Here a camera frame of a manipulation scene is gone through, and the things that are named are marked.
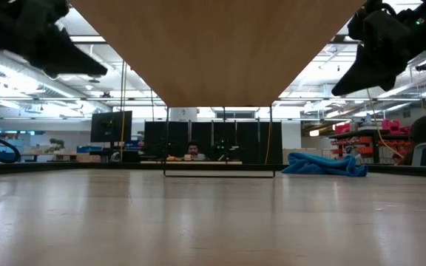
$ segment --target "black monitor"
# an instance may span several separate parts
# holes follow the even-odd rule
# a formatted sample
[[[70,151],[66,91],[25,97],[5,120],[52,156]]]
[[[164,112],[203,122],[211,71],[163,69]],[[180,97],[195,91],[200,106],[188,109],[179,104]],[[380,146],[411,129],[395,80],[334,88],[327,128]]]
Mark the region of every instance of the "black monitor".
[[[92,116],[93,143],[112,143],[131,140],[132,112],[124,112],[124,137],[121,139],[123,128],[123,112],[94,114]]]

